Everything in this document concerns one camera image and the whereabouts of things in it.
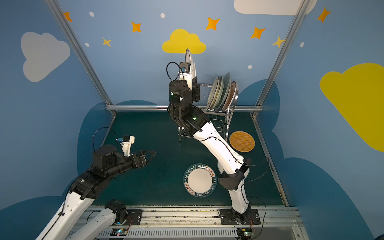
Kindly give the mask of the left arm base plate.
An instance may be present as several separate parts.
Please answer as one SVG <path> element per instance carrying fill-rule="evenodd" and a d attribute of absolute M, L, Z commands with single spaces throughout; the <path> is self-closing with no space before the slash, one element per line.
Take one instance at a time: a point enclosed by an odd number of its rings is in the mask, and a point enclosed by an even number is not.
<path fill-rule="evenodd" d="M 120 210 L 117 212 L 113 226 L 138 226 L 141 223 L 143 210 Z"/>

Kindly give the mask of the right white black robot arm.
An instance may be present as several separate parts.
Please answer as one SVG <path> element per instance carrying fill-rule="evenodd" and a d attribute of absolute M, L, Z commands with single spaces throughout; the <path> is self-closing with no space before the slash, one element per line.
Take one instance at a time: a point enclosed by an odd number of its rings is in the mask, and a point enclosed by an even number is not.
<path fill-rule="evenodd" d="M 219 183 L 229 191 L 232 212 L 244 222 L 251 210 L 246 196 L 245 180 L 252 161 L 238 154 L 217 132 L 208 116 L 193 105 L 200 89 L 191 89 L 186 80 L 171 80 L 168 113 L 190 137 L 202 143 L 218 160 L 222 168 Z"/>

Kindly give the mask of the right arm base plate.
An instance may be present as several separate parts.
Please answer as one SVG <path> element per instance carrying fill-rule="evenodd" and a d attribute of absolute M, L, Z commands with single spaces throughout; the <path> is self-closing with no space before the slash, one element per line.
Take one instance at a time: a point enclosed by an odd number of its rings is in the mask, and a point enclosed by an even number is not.
<path fill-rule="evenodd" d="M 219 210 L 222 225 L 260 225 L 261 219 L 257 209 L 248 209 L 244 214 L 239 214 L 233 209 Z"/>

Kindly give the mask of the pale green flower plate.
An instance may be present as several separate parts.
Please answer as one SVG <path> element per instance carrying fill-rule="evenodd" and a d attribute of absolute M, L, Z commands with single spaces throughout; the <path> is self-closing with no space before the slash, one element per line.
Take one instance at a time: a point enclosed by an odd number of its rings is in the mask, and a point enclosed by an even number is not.
<path fill-rule="evenodd" d="M 224 80 L 223 80 L 223 77 L 221 76 L 219 77 L 219 86 L 216 91 L 215 99 L 211 104 L 211 110 L 216 110 L 218 108 L 219 103 L 221 101 L 222 94 L 223 94 L 223 90 L 224 90 Z"/>

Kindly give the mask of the cream floral plate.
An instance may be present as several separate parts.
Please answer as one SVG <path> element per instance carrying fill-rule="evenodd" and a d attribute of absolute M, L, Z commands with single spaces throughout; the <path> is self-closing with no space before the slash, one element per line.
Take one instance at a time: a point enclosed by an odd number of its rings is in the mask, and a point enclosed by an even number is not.
<path fill-rule="evenodd" d="M 208 100 L 207 100 L 207 110 L 210 109 L 211 103 L 212 103 L 214 96 L 215 96 L 215 92 L 216 92 L 218 83 L 219 83 L 219 76 L 217 76 L 215 78 L 214 83 L 212 84 L 212 88 L 211 88 L 211 91 L 210 91 L 210 94 L 209 94 Z"/>

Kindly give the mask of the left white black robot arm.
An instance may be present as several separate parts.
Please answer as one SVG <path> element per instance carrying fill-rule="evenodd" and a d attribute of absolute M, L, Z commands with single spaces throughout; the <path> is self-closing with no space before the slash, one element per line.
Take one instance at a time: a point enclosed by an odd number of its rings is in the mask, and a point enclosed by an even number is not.
<path fill-rule="evenodd" d="M 111 179 L 132 169 L 146 166 L 156 151 L 139 151 L 124 156 L 113 145 L 93 152 L 91 167 L 71 184 L 61 207 L 38 235 L 38 240 L 64 240 L 83 212 L 107 188 Z"/>

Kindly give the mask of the orange sunburst plate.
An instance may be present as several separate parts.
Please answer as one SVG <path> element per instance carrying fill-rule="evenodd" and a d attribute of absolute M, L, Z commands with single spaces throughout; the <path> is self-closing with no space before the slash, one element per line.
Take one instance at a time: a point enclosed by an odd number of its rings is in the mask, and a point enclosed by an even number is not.
<path fill-rule="evenodd" d="M 189 49 L 186 49 L 185 62 L 190 65 L 187 73 L 185 74 L 185 76 L 186 76 L 186 79 L 187 79 L 188 87 L 190 89 L 192 89 L 193 88 L 193 83 L 195 82 L 194 79 L 197 77 L 197 74 L 196 74 L 196 65 L 195 65 L 195 62 L 193 60 L 191 51 Z"/>
<path fill-rule="evenodd" d="M 237 89 L 237 82 L 232 82 L 230 85 L 230 90 L 229 90 L 226 102 L 222 108 L 223 112 L 225 112 L 229 109 L 229 107 L 230 107 L 230 105 L 231 105 L 231 103 L 235 97 L 236 89 Z"/>

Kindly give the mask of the large pale green plate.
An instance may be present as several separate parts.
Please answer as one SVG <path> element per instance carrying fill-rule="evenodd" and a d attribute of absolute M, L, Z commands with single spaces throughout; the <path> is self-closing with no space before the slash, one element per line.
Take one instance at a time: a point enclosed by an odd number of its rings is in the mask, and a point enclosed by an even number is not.
<path fill-rule="evenodd" d="M 230 87 L 230 80 L 231 80 L 231 74 L 227 73 L 224 78 L 223 78 L 223 94 L 221 97 L 221 102 L 218 105 L 218 111 L 222 111 L 224 104 L 227 100 L 228 92 L 229 92 L 229 87 Z"/>

